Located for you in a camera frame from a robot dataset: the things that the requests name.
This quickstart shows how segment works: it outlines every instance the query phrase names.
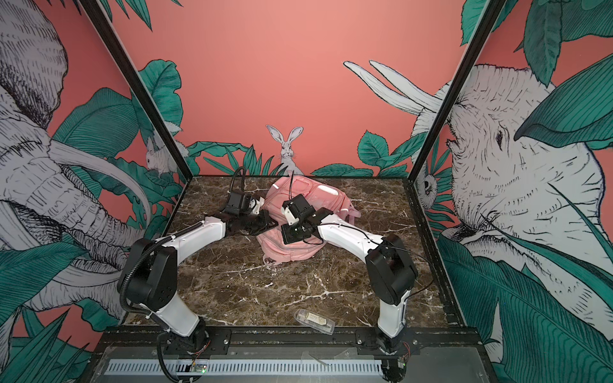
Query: marble table top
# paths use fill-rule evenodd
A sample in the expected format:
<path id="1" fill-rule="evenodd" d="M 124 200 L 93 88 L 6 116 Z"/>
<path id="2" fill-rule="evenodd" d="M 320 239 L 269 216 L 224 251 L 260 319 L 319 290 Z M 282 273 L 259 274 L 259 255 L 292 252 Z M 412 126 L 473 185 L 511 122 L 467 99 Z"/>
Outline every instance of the marble table top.
<path id="1" fill-rule="evenodd" d="M 250 178 L 245 191 L 265 196 L 274 178 Z M 356 226 L 371 233 L 395 233 L 407 249 L 424 254 L 421 239 L 400 180 L 321 179 L 351 198 L 362 213 Z M 184 229 L 219 210 L 229 177 L 194 178 L 172 221 L 169 233 Z M 212 325 L 299 325 L 294 313 L 309 309 L 336 326 L 374 326 L 379 300 L 368 282 L 365 265 L 344 249 L 326 245 L 307 260 L 267 266 L 254 237 L 235 235 L 200 250 L 179 266 L 178 293 L 196 314 Z M 432 280 L 428 263 L 413 256 L 417 292 Z M 409 298 L 407 324 L 448 327 L 436 282 Z M 151 324 L 128 315 L 125 324 Z"/>

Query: rabbit ear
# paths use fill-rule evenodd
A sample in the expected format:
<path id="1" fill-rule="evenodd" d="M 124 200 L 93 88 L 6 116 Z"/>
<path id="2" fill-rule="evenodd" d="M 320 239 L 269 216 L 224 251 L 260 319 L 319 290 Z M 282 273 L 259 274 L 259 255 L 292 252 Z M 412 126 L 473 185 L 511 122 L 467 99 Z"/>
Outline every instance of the rabbit ear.
<path id="1" fill-rule="evenodd" d="M 285 140 L 283 140 L 283 134 L 281 134 L 281 132 L 278 131 L 274 126 L 266 125 L 266 127 L 268 128 L 270 135 L 272 136 L 272 138 L 274 138 L 275 141 L 280 143 L 285 142 Z"/>
<path id="2" fill-rule="evenodd" d="M 302 128 L 302 126 L 297 126 L 297 127 L 293 128 L 292 132 L 289 134 L 289 137 L 287 138 L 287 142 L 292 142 L 295 139 L 297 139 L 298 136 L 302 134 L 303 130 L 304 129 Z"/>
<path id="3" fill-rule="evenodd" d="M 153 141 L 151 140 L 151 137 L 147 139 L 147 150 L 153 151 Z"/>

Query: wallpaper mural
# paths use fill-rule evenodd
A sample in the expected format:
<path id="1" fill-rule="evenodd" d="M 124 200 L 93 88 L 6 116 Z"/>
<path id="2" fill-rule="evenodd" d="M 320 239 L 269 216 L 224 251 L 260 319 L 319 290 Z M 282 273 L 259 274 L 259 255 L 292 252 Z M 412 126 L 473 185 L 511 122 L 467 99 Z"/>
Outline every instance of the wallpaper mural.
<path id="1" fill-rule="evenodd" d="M 183 190 L 80 13 L 77 1 L 0 0 L 0 382 L 81 375 L 124 316 L 115 286 L 129 247 L 161 234 Z M 85 93 L 97 78 L 116 90 Z"/>
<path id="2" fill-rule="evenodd" d="M 100 4 L 141 74 L 156 62 L 169 65 L 160 82 L 143 79 L 194 174 L 231 175 L 242 165 L 252 175 L 407 176 L 440 103 L 427 91 L 449 81 L 465 50 L 461 0 Z M 397 48 L 413 39 L 439 48 L 414 60 Z M 420 74 L 425 91 L 372 62 L 381 80 L 416 100 L 403 109 L 415 117 L 363 85 L 360 77 L 376 77 L 354 62 L 377 57 Z M 179 106 L 183 121 L 171 115 Z M 165 170 L 154 137 L 147 147 L 149 169 Z"/>
<path id="3" fill-rule="evenodd" d="M 465 2 L 465 35 L 484 4 Z M 419 174 L 420 203 L 501 382 L 613 382 L 602 214 L 613 177 L 613 45 L 602 39 L 613 37 L 613 1 L 508 1 L 497 26 L 504 19 L 521 26 L 510 34 L 519 46 L 503 52 L 509 37 L 490 36 Z M 565 50 L 572 63 L 558 62 Z M 577 66 L 581 56 L 592 61 Z M 431 96 L 371 64 L 404 96 L 348 65 L 388 104 L 418 114 L 413 135 L 427 131 L 446 88 Z"/>

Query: pink backpack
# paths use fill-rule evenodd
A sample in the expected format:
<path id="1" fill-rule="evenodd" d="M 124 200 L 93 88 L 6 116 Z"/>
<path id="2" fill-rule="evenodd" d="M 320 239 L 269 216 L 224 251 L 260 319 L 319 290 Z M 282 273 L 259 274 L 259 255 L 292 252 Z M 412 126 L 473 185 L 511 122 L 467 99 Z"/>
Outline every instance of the pink backpack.
<path id="1" fill-rule="evenodd" d="M 281 212 L 281 209 L 283 202 L 289 200 L 290 179 L 291 177 L 287 176 L 279 178 L 268 190 L 266 201 L 262 206 L 262 209 L 268 210 L 271 218 L 279 222 L 278 227 L 257 236 L 257 240 L 262 245 L 262 250 L 264 250 L 264 263 L 267 264 L 274 263 L 279 265 L 291 260 L 307 259 L 325 245 L 325 243 L 321 243 L 319 238 L 314 236 L 306 239 L 306 242 L 310 242 L 313 245 L 303 241 L 290 243 L 289 245 L 283 243 L 281 225 L 286 224 L 287 219 Z M 298 194 L 304 195 L 308 203 L 315 207 L 315 210 L 322 207 L 328 208 L 350 224 L 354 223 L 354 218 L 360 218 L 362 215 L 353 207 L 351 200 L 344 192 L 311 178 L 299 175 L 294 176 L 292 196 L 295 197 Z"/>

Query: animal eye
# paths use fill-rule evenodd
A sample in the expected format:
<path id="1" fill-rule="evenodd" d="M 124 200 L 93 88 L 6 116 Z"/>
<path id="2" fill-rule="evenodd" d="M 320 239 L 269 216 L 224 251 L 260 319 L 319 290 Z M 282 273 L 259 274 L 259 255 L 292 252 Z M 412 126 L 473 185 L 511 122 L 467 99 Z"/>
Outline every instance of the animal eye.
<path id="1" fill-rule="evenodd" d="M 496 142 L 498 143 L 498 147 L 500 148 L 500 150 L 502 150 L 502 132 L 498 131 L 498 134 L 496 135 Z"/>

